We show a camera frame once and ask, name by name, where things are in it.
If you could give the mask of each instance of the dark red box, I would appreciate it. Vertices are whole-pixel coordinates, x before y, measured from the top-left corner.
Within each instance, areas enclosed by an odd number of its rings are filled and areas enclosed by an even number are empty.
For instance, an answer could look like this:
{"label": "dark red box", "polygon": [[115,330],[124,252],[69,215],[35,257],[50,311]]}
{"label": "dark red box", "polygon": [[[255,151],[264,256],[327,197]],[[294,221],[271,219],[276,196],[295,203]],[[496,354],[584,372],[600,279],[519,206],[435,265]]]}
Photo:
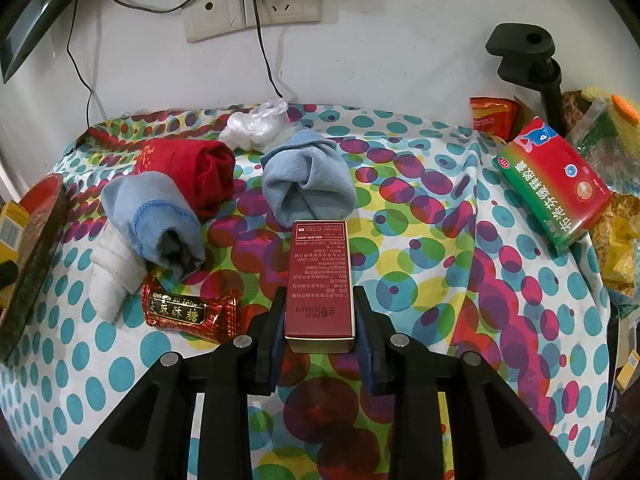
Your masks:
{"label": "dark red box", "polygon": [[348,352],[354,340],[347,224],[293,224],[285,338],[294,352]]}

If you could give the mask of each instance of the red and green medicine box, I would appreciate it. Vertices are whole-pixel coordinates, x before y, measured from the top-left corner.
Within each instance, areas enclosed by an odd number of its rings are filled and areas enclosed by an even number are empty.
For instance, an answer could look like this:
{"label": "red and green medicine box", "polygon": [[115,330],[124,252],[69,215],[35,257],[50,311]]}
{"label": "red and green medicine box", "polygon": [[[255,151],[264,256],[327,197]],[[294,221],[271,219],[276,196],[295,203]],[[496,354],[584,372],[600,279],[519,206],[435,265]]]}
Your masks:
{"label": "red and green medicine box", "polygon": [[285,307],[289,346],[309,354],[348,352],[354,331],[346,222],[295,222]]}
{"label": "red and green medicine box", "polygon": [[611,199],[595,171],[540,118],[533,119],[496,160],[559,250],[588,230]]}

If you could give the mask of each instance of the outlet plate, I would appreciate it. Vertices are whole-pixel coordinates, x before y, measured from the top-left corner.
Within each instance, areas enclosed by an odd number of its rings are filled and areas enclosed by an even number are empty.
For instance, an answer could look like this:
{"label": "outlet plate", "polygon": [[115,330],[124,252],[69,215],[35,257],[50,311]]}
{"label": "outlet plate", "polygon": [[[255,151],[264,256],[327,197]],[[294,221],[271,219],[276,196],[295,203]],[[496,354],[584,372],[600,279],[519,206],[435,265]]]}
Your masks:
{"label": "outlet plate", "polygon": [[188,43],[246,28],[242,0],[196,0],[182,10]]}
{"label": "outlet plate", "polygon": [[[261,25],[319,22],[322,0],[258,0]],[[244,0],[247,27],[255,27],[254,1]]]}

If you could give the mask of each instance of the crumpled white plastic bag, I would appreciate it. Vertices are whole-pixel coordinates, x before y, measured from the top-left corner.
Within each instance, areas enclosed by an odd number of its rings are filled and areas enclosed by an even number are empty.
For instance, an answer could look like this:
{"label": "crumpled white plastic bag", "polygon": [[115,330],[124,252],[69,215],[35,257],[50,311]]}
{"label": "crumpled white plastic bag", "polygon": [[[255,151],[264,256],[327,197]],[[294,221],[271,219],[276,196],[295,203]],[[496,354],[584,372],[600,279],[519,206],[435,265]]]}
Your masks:
{"label": "crumpled white plastic bag", "polygon": [[289,122],[288,108],[284,99],[275,98],[247,114],[236,112],[228,118],[218,140],[232,150],[268,153],[303,128],[299,123]]}

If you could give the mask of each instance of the black and gold label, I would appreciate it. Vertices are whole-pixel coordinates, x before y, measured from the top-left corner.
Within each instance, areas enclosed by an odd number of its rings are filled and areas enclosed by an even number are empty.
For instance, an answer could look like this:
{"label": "black and gold label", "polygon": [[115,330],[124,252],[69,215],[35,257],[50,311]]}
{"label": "black and gold label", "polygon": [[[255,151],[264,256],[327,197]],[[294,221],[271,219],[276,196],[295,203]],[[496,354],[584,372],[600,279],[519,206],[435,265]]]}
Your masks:
{"label": "black and gold label", "polygon": [[192,325],[204,323],[207,307],[200,301],[166,292],[152,292],[149,300],[149,311],[156,316]]}

